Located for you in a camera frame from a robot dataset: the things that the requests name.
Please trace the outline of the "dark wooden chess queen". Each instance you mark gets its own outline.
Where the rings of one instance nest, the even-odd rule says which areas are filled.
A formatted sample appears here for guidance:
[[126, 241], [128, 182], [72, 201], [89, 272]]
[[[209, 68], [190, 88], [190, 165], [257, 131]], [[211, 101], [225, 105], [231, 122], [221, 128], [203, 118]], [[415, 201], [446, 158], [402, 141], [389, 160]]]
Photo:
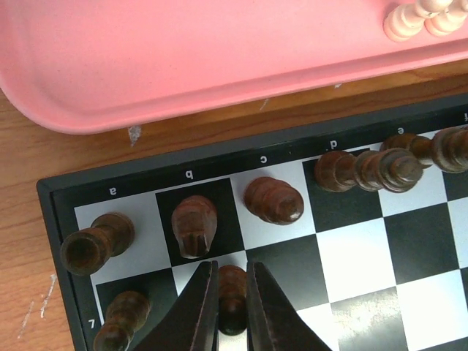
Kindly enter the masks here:
[[316, 182], [329, 192], [346, 192], [357, 186], [367, 192], [402, 193], [411, 190], [422, 175], [421, 163], [403, 148], [364, 151], [357, 156], [330, 151], [314, 166]]

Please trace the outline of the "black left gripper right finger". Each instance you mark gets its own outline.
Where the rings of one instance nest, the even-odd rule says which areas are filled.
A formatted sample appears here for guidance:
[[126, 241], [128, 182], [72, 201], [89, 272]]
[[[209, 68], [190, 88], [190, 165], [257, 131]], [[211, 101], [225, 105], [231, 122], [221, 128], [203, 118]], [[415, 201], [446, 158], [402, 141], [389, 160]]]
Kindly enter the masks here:
[[249, 350], [314, 351], [330, 347], [299, 317], [268, 268], [249, 262], [246, 273]]

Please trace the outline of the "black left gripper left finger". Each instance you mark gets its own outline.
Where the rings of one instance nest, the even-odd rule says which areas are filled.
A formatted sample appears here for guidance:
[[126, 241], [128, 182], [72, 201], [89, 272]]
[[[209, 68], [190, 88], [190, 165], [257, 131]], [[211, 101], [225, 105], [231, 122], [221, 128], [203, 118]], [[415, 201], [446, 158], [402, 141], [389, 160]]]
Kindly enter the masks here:
[[219, 349], [219, 267], [201, 262], [170, 311], [136, 350], [212, 351]]

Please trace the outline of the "dark wooden chess king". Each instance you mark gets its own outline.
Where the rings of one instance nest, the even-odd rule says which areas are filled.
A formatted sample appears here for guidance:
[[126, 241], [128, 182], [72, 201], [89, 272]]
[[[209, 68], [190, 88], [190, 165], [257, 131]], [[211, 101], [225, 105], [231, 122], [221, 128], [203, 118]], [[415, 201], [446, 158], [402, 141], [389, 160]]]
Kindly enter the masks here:
[[436, 165], [446, 173], [467, 171], [467, 127], [450, 127], [438, 131], [432, 139], [411, 133], [387, 138], [380, 150], [404, 148], [410, 151], [423, 168]]

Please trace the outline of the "dark wooden chess pawn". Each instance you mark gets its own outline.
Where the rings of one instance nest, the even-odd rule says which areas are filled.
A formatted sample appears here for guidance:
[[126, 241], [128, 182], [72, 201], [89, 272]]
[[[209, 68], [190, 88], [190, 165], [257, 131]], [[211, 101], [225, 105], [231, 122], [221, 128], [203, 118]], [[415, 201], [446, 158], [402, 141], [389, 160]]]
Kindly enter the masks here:
[[236, 265], [219, 269], [219, 330], [237, 336], [246, 329], [246, 272]]
[[136, 291], [118, 294], [108, 306], [105, 323], [94, 338], [94, 350], [128, 350], [150, 310], [151, 304], [143, 294]]

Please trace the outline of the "dark wooden chess rook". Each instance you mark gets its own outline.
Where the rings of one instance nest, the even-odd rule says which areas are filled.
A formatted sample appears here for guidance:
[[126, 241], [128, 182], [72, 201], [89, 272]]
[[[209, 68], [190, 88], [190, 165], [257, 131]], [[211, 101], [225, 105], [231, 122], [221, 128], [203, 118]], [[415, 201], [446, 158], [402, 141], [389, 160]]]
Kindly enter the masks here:
[[60, 248], [63, 266], [72, 274], [90, 276], [111, 258], [124, 253], [135, 239], [131, 219], [119, 212], [98, 216], [90, 227], [68, 235]]

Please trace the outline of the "dark wooden chess knight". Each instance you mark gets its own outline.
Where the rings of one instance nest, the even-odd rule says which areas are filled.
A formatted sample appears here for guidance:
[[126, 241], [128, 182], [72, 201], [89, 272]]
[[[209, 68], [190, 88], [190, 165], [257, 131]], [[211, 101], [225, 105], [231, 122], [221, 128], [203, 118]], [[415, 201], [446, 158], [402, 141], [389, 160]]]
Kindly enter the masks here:
[[173, 211], [171, 224], [180, 255], [187, 259], [203, 257], [216, 235], [216, 207], [207, 197], [187, 197]]

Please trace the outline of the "dark wooden chess bishop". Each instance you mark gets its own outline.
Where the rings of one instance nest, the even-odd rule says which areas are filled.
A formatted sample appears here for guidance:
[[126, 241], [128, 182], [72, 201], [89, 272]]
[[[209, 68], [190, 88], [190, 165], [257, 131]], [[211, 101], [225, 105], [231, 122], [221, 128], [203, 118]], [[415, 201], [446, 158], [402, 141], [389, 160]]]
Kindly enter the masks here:
[[247, 209], [267, 223], [289, 225], [304, 212], [301, 193], [290, 184], [272, 177], [251, 181], [243, 195]]

